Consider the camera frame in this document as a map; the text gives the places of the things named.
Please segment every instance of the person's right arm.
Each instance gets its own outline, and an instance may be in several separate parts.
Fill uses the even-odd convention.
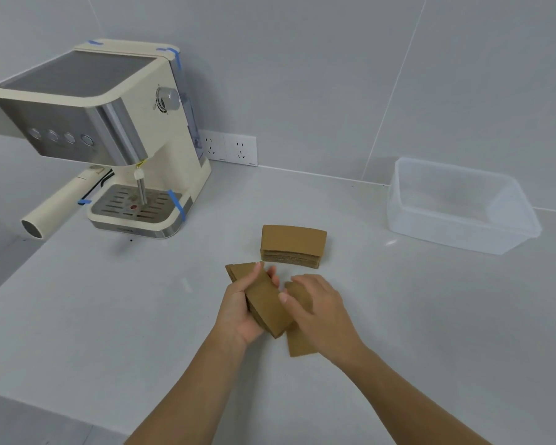
[[[280,301],[309,341],[338,366],[369,400],[398,445],[490,445],[412,386],[358,336],[340,294],[319,275],[294,276],[313,299],[306,312],[296,299]]]

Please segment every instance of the cream-colored handle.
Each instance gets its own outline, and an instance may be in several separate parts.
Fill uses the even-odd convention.
[[[100,165],[91,165],[80,175],[37,206],[21,219],[24,229],[36,239],[48,239],[78,209],[78,200],[108,171]]]

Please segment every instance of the brown paper stack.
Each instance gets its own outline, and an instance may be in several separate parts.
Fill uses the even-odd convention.
[[[286,225],[264,225],[261,230],[261,259],[269,262],[319,268],[327,232]]]
[[[284,287],[303,306],[304,310],[313,312],[313,300],[302,284],[288,281],[284,284]],[[288,340],[288,352],[292,358],[317,353],[317,349],[309,343],[296,323],[291,324],[286,330],[286,338]]]
[[[247,264],[231,264],[226,266],[230,280],[235,282],[239,278],[248,275],[255,265],[255,262]],[[258,324],[274,339],[280,337],[294,320],[280,303],[278,299],[278,288],[272,283],[268,274],[262,270],[257,279],[247,289],[245,297],[247,308]]]

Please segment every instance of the person's left arm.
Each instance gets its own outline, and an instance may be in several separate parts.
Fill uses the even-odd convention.
[[[215,325],[192,363],[170,392],[126,441],[126,445],[209,444],[247,345],[263,329],[247,311],[244,290],[255,281],[262,264],[226,288]],[[278,286],[276,267],[268,270]]]

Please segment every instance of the person's right hand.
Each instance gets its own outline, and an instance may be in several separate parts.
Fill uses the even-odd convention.
[[[279,297],[284,308],[318,352],[338,367],[349,363],[363,350],[364,344],[340,294],[320,275],[293,276],[292,281],[307,289],[313,300],[313,312],[308,313],[291,295],[281,292]]]

